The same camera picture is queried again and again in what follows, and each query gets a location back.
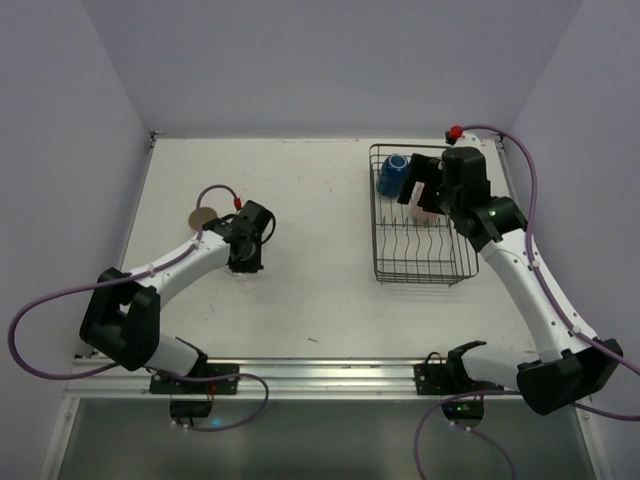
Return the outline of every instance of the red connector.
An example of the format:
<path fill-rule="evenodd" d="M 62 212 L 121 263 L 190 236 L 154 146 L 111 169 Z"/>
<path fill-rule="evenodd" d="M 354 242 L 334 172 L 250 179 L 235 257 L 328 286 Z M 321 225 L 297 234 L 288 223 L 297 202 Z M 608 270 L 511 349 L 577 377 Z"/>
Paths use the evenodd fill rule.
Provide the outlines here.
<path fill-rule="evenodd" d="M 449 145 L 455 145 L 460 137 L 462 137 L 462 127 L 460 125 L 454 125 L 447 133 L 444 134 L 444 141 Z"/>

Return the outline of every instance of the wooden coaster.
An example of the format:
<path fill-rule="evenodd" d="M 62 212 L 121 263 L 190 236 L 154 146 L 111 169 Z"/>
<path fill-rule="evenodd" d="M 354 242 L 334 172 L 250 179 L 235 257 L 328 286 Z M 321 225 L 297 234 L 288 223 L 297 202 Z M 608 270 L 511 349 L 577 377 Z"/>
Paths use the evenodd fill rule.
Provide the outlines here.
<path fill-rule="evenodd" d="M 218 214 L 211 207 L 200 207 L 200 220 L 202 221 L 202 225 L 211 220 L 218 218 Z M 194 210 L 189 215 L 189 228 L 194 232 L 197 232 L 202 225 L 198 225 L 198 210 Z"/>

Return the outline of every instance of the gray floor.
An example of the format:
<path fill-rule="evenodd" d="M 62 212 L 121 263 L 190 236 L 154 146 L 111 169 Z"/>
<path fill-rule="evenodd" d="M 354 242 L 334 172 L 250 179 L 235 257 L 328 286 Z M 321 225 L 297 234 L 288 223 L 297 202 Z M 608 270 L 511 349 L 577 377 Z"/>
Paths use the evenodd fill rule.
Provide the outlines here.
<path fill-rule="evenodd" d="M 208 423 L 240 418 L 253 402 L 216 399 Z M 164 400 L 85 400 L 60 479 L 418 478 L 413 433 L 429 401 L 273 401 L 253 424 L 203 434 L 171 430 Z M 573 412 L 539 417 L 520 401 L 489 401 L 480 429 L 513 456 L 520 480 L 595 478 Z M 509 479 L 491 445 L 442 414 L 422 435 L 430 479 Z"/>

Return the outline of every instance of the dish rack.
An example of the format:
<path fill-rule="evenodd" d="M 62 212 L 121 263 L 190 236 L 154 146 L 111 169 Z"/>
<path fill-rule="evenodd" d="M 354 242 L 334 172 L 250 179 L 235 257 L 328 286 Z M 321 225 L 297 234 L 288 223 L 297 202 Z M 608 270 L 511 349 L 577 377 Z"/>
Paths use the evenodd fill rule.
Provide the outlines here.
<path fill-rule="evenodd" d="M 478 274 L 478 256 L 446 215 L 418 221 L 411 205 L 376 190 L 385 159 L 393 154 L 440 156 L 446 147 L 376 143 L 369 148 L 373 271 L 382 283 L 455 285 Z"/>

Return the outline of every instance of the blue cup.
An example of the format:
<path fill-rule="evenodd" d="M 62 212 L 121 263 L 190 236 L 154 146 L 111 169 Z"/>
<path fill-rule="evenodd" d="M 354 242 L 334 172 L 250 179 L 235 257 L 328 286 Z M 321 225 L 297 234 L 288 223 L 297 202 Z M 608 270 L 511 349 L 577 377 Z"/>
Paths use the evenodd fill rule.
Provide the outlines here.
<path fill-rule="evenodd" d="M 380 176 L 376 182 L 376 190 L 380 195 L 396 198 L 400 195 L 402 185 L 409 172 L 407 157 L 397 153 L 387 157 L 380 169 Z"/>

